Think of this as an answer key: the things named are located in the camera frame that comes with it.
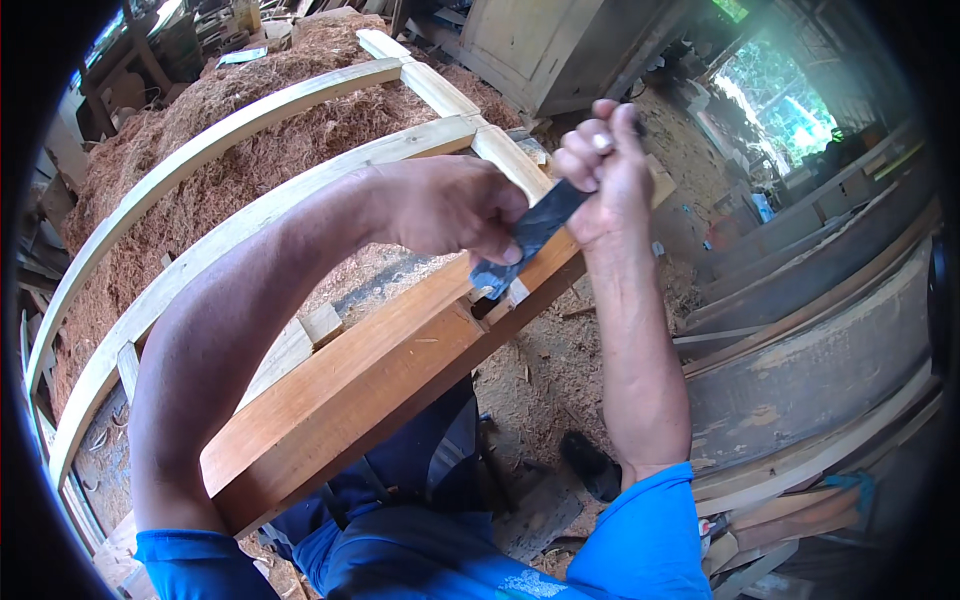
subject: forearm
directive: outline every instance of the forearm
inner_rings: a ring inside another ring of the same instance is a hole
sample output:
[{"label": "forearm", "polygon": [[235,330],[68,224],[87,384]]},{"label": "forearm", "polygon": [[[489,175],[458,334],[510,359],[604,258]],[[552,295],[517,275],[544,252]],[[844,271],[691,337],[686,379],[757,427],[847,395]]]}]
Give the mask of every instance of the forearm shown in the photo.
[{"label": "forearm", "polygon": [[176,488],[171,497],[205,494],[201,451],[310,291],[365,242],[367,193],[363,177],[324,188],[214,262],[157,320],[131,420],[134,506],[146,505],[140,512],[162,514],[152,505],[166,501],[164,486]]},{"label": "forearm", "polygon": [[617,233],[586,251],[603,351],[604,421],[624,489],[686,460],[690,450],[684,375],[648,237]]}]

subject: blue shirt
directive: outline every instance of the blue shirt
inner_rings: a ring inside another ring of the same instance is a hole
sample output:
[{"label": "blue shirt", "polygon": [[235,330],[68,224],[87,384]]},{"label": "blue shirt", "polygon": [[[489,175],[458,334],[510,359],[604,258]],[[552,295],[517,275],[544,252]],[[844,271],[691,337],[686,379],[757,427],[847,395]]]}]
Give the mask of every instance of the blue shirt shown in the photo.
[{"label": "blue shirt", "polygon": [[[416,506],[360,509],[297,545],[294,559],[327,598],[710,598],[690,463],[633,484],[604,511],[558,581],[504,556],[490,515]],[[204,531],[137,534],[136,558],[160,598],[276,598],[236,540]]]}]

